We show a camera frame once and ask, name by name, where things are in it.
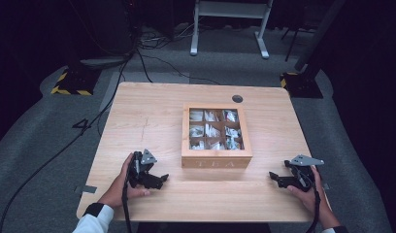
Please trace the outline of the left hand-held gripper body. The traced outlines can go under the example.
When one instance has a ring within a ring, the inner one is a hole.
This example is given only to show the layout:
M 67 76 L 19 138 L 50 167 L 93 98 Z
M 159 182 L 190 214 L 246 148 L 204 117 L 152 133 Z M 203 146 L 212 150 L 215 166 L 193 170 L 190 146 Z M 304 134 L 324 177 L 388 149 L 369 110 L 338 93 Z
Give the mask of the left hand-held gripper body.
M 144 186 L 144 183 L 157 183 L 157 180 L 149 172 L 155 162 L 156 158 L 149 150 L 135 151 L 127 170 L 130 185 L 136 187 L 138 184 Z

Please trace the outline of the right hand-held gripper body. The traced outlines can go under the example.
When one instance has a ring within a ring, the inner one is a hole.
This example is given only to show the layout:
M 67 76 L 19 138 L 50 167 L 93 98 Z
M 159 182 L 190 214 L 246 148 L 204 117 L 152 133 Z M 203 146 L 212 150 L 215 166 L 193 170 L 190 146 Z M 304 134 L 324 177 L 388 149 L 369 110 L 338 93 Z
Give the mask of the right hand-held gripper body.
M 307 192 L 315 184 L 313 166 L 323 165 L 322 159 L 316 159 L 304 154 L 298 154 L 291 160 L 285 160 L 284 165 L 292 173 L 292 181 L 295 187 Z

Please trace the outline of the wooden tea box glass lid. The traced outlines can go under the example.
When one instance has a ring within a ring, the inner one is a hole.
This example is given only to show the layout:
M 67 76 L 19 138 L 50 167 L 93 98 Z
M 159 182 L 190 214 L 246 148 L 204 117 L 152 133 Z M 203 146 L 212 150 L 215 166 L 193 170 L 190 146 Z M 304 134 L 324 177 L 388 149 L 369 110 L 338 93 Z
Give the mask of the wooden tea box glass lid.
M 237 109 L 245 148 L 243 150 L 191 150 L 189 148 L 189 111 L 192 109 Z M 182 168 L 247 168 L 252 160 L 244 109 L 239 104 L 185 103 L 182 114 Z

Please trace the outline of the person's right hand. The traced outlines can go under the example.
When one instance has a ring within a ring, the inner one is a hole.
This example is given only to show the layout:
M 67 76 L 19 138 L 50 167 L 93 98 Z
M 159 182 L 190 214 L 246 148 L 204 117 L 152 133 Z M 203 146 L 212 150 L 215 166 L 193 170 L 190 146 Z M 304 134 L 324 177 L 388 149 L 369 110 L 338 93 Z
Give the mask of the person's right hand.
M 320 175 L 314 167 L 312 168 L 312 171 L 315 179 L 315 187 L 316 190 L 318 191 L 320 198 L 319 221 L 321 225 L 324 225 L 330 222 L 332 212 L 324 194 L 324 189 L 321 184 Z M 287 189 L 290 191 L 292 195 L 297 197 L 303 203 L 303 205 L 312 215 L 315 214 L 315 194 L 313 189 L 309 190 L 308 192 L 304 192 L 293 185 L 289 185 Z

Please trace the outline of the person's left hand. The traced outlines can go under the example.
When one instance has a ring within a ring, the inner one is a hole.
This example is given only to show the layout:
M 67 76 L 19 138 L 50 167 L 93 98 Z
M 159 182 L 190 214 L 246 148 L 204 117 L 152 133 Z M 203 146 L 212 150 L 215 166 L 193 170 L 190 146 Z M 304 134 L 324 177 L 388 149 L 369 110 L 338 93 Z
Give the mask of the person's left hand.
M 107 191 L 98 200 L 99 203 L 108 205 L 109 207 L 116 209 L 122 206 L 122 190 L 124 182 L 126 180 L 128 165 L 133 157 L 130 153 L 122 164 L 119 174 L 115 177 L 114 181 L 107 189 Z M 144 187 L 129 187 L 126 192 L 126 197 L 129 199 L 149 196 L 150 191 Z

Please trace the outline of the grey tape strip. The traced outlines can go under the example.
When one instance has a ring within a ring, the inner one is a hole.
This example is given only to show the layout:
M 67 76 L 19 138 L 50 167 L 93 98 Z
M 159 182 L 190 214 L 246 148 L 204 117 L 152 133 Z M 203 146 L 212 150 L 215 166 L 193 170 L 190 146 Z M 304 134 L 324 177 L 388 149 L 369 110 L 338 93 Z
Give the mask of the grey tape strip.
M 78 194 L 95 193 L 96 189 L 97 189 L 96 186 L 82 185 L 82 186 L 76 186 L 75 189 L 74 189 L 74 192 L 78 193 Z

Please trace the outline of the group of tea packets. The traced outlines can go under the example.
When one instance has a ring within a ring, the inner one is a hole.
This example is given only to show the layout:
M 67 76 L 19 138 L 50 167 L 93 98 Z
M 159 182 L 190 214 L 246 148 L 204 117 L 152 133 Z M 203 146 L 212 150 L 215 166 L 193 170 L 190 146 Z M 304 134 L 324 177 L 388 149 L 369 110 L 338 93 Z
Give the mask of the group of tea packets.
M 237 109 L 192 109 L 188 128 L 191 150 L 245 148 Z

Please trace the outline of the black yellow striped stand base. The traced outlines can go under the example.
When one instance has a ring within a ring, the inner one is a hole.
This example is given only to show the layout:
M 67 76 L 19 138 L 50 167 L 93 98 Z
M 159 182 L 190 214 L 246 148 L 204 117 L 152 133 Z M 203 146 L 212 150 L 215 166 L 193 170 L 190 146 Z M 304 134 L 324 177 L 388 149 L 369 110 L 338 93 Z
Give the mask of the black yellow striped stand base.
M 100 74 L 100 70 L 89 69 L 74 71 L 66 68 L 59 76 L 50 93 L 84 96 L 93 95 Z
M 314 79 L 302 73 L 285 72 L 280 75 L 280 85 L 292 98 L 322 98 L 323 95 Z

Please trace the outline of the dark slanted stand pole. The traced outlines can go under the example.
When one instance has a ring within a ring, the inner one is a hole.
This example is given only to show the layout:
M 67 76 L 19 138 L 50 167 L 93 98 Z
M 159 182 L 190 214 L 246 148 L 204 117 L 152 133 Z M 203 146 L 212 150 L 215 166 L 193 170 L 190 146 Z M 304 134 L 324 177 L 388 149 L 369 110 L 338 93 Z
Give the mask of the dark slanted stand pole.
M 335 0 L 329 7 L 322 22 L 314 33 L 311 43 L 295 63 L 294 68 L 297 71 L 303 71 L 304 67 L 312 68 L 315 63 L 321 60 L 321 56 L 325 53 L 325 49 L 323 48 L 324 37 L 345 2 L 346 0 Z

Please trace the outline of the white metal stand frame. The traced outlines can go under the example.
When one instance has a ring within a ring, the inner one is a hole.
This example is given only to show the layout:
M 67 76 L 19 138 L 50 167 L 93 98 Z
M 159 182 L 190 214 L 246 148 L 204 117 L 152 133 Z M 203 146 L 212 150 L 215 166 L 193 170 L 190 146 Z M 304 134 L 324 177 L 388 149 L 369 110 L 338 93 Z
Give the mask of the white metal stand frame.
M 191 40 L 190 54 L 198 53 L 199 19 L 200 17 L 238 17 L 261 19 L 260 29 L 254 32 L 256 43 L 259 47 L 261 57 L 268 59 L 270 54 L 264 42 L 266 24 L 272 10 L 274 0 L 266 3 L 234 3 L 234 2 L 212 2 L 208 0 L 195 0 L 193 12 L 193 35 Z

